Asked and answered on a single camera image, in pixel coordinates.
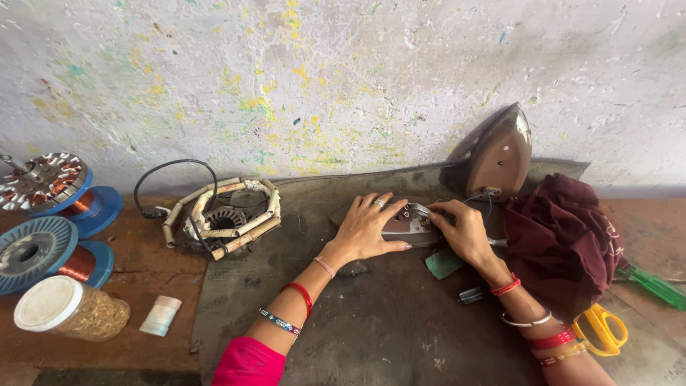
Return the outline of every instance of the red bangle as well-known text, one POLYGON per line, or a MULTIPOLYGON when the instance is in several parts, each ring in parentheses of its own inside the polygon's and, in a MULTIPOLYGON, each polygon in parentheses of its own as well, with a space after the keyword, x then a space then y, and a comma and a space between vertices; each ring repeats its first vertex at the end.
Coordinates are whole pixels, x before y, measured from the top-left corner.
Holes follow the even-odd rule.
POLYGON ((510 273, 512 274, 512 279, 514 280, 514 283, 508 284, 504 287, 492 289, 492 290, 490 290, 490 293, 494 294, 495 296, 502 296, 502 295, 510 292, 511 290, 515 289, 516 286, 521 285, 521 280, 517 279, 517 277, 515 276, 515 273, 514 272, 510 272, 510 273))
POLYGON ((303 296, 305 299, 305 304, 307 305, 307 321, 309 319, 309 316, 312 315, 312 298, 309 296, 309 293, 307 293, 307 290, 305 287, 301 286, 298 283, 288 283, 285 286, 281 287, 281 291, 279 293, 282 293, 283 290, 287 289, 288 287, 295 288, 298 290, 298 292, 303 296))
POLYGON ((529 348, 532 350, 547 350, 559 347, 576 339, 576 334, 571 327, 565 324, 565 329, 557 335, 543 339, 529 339, 529 348))

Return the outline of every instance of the green sponge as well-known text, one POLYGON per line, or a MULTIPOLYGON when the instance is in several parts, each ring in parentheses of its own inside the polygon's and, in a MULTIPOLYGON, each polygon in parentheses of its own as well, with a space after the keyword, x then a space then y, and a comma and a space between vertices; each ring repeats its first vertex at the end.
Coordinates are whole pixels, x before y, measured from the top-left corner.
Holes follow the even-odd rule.
POLYGON ((426 259, 429 271, 434 274, 436 279, 450 275, 458 269, 464 267, 467 262, 457 256, 452 249, 446 248, 440 252, 434 253, 426 259))

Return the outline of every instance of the silver bangle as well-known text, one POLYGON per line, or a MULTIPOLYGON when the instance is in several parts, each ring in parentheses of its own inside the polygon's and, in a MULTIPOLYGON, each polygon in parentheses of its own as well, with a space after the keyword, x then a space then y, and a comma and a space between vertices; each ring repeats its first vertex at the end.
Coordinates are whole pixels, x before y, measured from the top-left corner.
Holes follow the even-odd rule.
POLYGON ((543 323, 545 323, 546 321, 548 321, 548 319, 552 318, 552 316, 553 316, 553 312, 552 312, 551 310, 548 310, 548 315, 547 315, 546 317, 544 317, 543 319, 541 319, 541 320, 536 320, 536 321, 533 321, 533 322, 531 322, 531 323, 515 323, 515 322, 509 321, 509 320, 507 320, 507 319, 505 318, 505 315, 507 315, 507 314, 508 314, 507 311, 505 311, 504 313, 502 313, 502 315, 500 315, 500 319, 503 319, 503 321, 504 321, 505 323, 509 324, 510 326, 514 326, 514 327, 533 327, 533 326, 535 326, 536 324, 543 324, 543 323))

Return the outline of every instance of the white wall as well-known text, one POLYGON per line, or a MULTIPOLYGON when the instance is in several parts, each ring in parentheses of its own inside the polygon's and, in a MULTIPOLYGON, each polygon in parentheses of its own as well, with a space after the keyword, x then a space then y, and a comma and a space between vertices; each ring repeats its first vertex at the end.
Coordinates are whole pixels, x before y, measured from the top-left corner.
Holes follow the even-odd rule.
POLYGON ((183 157, 226 177, 442 163, 515 101, 534 156, 590 161, 603 195, 686 186, 684 0, 0 5, 3 145, 76 152, 122 192, 183 157))

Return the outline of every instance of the yellow scissors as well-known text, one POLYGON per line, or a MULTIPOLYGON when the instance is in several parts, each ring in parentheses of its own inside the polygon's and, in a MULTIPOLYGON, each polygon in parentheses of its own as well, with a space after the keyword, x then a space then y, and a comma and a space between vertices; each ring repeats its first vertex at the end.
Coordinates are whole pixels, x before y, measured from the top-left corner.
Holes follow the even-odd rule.
MULTIPOLYGON (((605 308, 601 307, 598 304, 594 304, 591 306, 590 309, 585 310, 584 315, 586 315, 586 318, 588 318, 589 322, 591 322, 591 327, 593 327, 593 331, 595 331, 598 338, 600 338, 602 345, 605 347, 605 350, 601 351, 589 342, 589 350, 592 353, 600 356, 619 355, 619 348, 626 343, 626 339, 629 337, 624 322, 622 322, 621 319, 617 317, 617 315, 607 311, 605 308), (607 318, 611 318, 619 325, 619 328, 622 330, 621 339, 617 339, 615 335, 612 333, 609 326, 607 325, 607 318)), ((581 329, 579 328, 579 325, 577 323, 574 323, 573 325, 571 325, 571 327, 574 329, 574 333, 576 334, 577 338, 586 339, 584 333, 581 332, 581 329)))

